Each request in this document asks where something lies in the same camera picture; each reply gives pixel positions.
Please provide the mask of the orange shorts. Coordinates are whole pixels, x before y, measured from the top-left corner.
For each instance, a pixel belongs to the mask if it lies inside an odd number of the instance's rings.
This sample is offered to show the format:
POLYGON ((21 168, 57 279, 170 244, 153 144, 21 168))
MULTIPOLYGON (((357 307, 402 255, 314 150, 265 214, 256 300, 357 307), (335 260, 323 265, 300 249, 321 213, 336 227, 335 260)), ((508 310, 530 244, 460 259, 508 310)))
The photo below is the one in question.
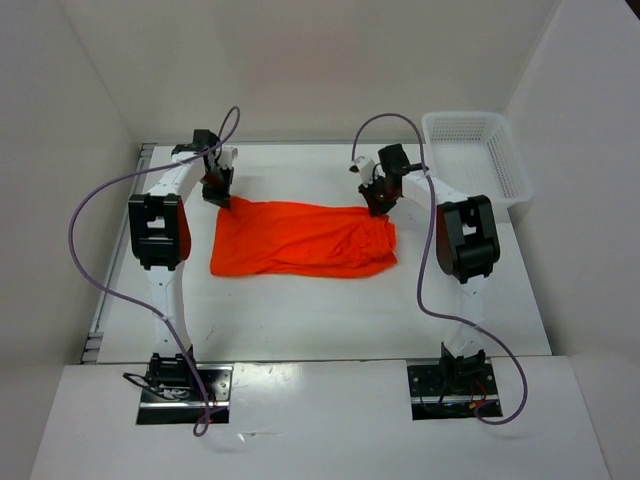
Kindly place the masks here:
POLYGON ((396 227, 363 206, 231 198, 219 211, 209 271, 254 275, 360 279, 398 263, 396 227))

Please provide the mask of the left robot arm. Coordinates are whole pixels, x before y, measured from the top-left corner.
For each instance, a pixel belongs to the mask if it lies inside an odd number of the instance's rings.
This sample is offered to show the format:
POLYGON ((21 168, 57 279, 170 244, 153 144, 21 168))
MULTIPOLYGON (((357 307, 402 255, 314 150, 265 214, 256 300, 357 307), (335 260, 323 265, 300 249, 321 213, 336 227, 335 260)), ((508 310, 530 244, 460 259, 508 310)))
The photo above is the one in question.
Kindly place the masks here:
POLYGON ((147 391, 166 400, 191 398, 200 385, 184 312, 183 274, 191 253, 185 201, 200 185, 205 202, 228 209, 234 148, 219 147, 218 135, 196 129, 192 141, 171 152, 172 169, 146 193, 128 201, 134 257, 150 284, 151 305, 160 312, 156 348, 143 377, 147 391))

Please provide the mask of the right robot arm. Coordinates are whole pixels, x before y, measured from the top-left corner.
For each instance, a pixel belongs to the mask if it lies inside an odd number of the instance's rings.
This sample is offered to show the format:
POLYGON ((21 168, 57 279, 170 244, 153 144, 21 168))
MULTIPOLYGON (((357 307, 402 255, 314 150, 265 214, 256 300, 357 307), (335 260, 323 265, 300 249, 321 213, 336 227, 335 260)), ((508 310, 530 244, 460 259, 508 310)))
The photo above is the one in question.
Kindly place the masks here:
POLYGON ((373 217, 389 213, 399 199, 410 200, 429 213, 418 273, 418 305, 428 316, 455 324, 441 343, 441 393, 470 390, 484 371, 486 354, 478 340, 479 324, 488 277, 501 255, 491 200, 485 195, 463 194, 433 177, 423 165, 412 164, 400 144, 382 148, 378 158, 352 158, 350 170, 361 180, 358 191, 373 217), (431 252, 440 271, 459 286, 459 314, 436 312, 424 303, 423 281, 431 252))

